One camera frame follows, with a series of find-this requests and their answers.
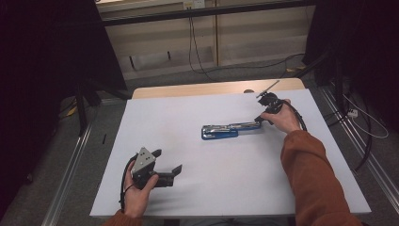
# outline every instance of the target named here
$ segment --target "orange sleeve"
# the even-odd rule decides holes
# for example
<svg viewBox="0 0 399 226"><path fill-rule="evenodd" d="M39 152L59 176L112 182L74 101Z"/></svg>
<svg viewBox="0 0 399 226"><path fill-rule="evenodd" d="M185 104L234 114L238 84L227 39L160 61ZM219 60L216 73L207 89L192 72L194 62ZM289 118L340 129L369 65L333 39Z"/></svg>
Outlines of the orange sleeve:
<svg viewBox="0 0 399 226"><path fill-rule="evenodd" d="M141 226L141 218L129 218L119 210L112 218L107 220L103 226Z"/></svg>
<svg viewBox="0 0 399 226"><path fill-rule="evenodd" d="M302 225L359 225L349 212L322 142L305 131L284 139L281 163L295 195L295 220Z"/></svg>

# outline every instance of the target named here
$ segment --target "left hand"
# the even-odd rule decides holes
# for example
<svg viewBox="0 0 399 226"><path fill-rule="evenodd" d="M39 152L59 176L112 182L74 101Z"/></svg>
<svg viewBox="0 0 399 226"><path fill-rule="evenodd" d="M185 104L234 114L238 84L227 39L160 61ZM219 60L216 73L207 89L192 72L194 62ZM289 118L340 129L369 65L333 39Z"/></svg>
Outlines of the left hand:
<svg viewBox="0 0 399 226"><path fill-rule="evenodd" d="M133 168L135 161L133 161L128 168L130 172ZM125 210L124 214L130 218L142 218L144 212L147 209L147 204L149 201L149 196L151 190L155 187L158 182L158 175L153 175L142 190L131 186L134 184L132 174L126 173L124 187L125 189L131 186L125 191Z"/></svg>

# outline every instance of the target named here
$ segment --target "white tabletop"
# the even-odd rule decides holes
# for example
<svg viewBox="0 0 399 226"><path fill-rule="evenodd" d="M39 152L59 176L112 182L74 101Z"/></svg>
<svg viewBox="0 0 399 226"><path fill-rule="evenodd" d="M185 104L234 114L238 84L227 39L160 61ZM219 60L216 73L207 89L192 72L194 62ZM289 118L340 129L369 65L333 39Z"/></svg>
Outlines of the white tabletop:
<svg viewBox="0 0 399 226"><path fill-rule="evenodd" d="M368 213L357 182L307 89L276 91L290 98L308 130L326 146L352 213ZM285 135L267 122L257 133L202 140L205 124L253 121L264 107L257 93L130 100L123 115L90 215L106 218L120 208L120 180L141 147L162 149L155 170L183 164L173 187L155 188L146 217L265 217L295 213L294 196L279 160Z"/></svg>

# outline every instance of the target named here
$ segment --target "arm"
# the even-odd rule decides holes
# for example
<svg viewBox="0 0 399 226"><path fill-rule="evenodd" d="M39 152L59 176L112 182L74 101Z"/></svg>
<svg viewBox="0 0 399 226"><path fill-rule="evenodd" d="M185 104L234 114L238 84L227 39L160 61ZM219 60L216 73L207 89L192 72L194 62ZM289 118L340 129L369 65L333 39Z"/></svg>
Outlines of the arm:
<svg viewBox="0 0 399 226"><path fill-rule="evenodd" d="M288 134L281 164L295 195L296 225L361 225L349 212L322 142L300 129L287 105L276 115L263 113L261 116Z"/></svg>
<svg viewBox="0 0 399 226"><path fill-rule="evenodd" d="M132 170L135 161L133 161L128 168L130 172ZM125 210L119 210L112 218L106 221L103 226L141 226L142 217L147 208L147 203L149 201L149 196L151 190L155 187L158 182L158 175L153 175L147 182L145 187L140 190L135 186L132 175L126 173L125 177Z"/></svg>

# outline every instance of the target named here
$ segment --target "hand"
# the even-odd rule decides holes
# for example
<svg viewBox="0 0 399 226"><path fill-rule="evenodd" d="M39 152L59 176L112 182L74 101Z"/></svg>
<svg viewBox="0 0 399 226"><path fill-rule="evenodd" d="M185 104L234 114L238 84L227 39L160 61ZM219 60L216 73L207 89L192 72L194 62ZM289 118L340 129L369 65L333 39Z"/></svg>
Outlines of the hand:
<svg viewBox="0 0 399 226"><path fill-rule="evenodd" d="M124 182L125 189L134 184L132 174L129 173L134 164L135 161L129 165L128 173L126 173ZM158 178L158 175L153 175L142 190L136 188L135 186L131 186L125 191L125 215L130 218L143 217L149 201L150 192L158 182Z"/></svg>
<svg viewBox="0 0 399 226"><path fill-rule="evenodd" d="M286 104L282 105L281 111L278 114L262 113L261 117L265 120L272 121L280 131L289 134L294 130L300 130L299 121L297 120L294 111Z"/></svg>

